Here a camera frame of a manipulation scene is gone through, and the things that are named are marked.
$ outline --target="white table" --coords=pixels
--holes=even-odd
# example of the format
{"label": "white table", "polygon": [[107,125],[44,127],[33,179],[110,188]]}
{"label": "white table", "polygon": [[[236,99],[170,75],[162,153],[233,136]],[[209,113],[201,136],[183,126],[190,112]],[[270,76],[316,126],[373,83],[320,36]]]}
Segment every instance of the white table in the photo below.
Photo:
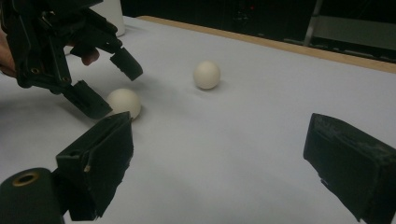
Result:
{"label": "white table", "polygon": [[[120,39],[142,77],[129,81],[106,53],[89,67],[68,57],[74,81],[103,97],[130,88],[143,105],[131,167],[95,223],[357,223],[303,159],[308,123],[312,113],[332,116],[396,147],[396,75],[124,19]],[[211,91],[193,84],[203,60],[222,72]],[[0,77],[0,90],[0,181],[54,170],[55,156],[96,122],[12,78]]]}

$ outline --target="robotic arm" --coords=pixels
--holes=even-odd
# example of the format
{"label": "robotic arm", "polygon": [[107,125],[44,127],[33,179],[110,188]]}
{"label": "robotic arm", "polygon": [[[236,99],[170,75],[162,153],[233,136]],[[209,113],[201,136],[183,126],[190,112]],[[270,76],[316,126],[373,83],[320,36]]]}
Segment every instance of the robotic arm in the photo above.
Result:
{"label": "robotic arm", "polygon": [[103,0],[3,0],[2,28],[15,62],[18,84],[37,86],[63,94],[92,119],[100,119],[112,109],[84,81],[72,86],[64,56],[68,43],[71,53],[81,57],[94,48],[113,54],[113,62],[134,80],[143,70],[116,38],[117,27],[89,7]]}

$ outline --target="white ball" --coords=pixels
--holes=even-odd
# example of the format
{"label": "white ball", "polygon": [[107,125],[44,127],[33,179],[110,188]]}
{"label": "white ball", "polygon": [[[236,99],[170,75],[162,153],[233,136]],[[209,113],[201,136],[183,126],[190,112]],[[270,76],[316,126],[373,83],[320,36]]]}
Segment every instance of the white ball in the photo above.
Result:
{"label": "white ball", "polygon": [[114,90],[107,96],[106,101],[113,108],[114,114],[129,111],[131,117],[135,119],[140,113],[140,100],[134,91],[128,89]]}
{"label": "white ball", "polygon": [[195,85],[202,89],[212,89],[220,82],[220,69],[210,61],[203,61],[194,70]]}

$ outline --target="dark background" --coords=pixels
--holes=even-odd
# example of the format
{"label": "dark background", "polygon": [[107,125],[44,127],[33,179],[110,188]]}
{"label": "dark background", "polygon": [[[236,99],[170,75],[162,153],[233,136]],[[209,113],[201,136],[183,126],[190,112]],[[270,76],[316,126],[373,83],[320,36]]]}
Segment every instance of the dark background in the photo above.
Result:
{"label": "dark background", "polygon": [[[304,40],[316,0],[121,0],[126,16],[154,16],[269,39]],[[396,0],[325,0],[320,14],[396,23]]]}

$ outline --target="human hand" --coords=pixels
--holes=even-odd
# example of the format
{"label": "human hand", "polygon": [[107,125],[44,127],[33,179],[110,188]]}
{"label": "human hand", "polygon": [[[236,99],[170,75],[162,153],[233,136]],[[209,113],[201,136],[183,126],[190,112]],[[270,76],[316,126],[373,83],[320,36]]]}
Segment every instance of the human hand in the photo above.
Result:
{"label": "human hand", "polygon": [[[0,29],[0,70],[9,77],[16,77],[15,63],[12,59],[11,50],[6,38],[7,34]],[[99,58],[99,51],[97,49],[92,50],[87,55],[81,57],[82,63],[90,65]]]}

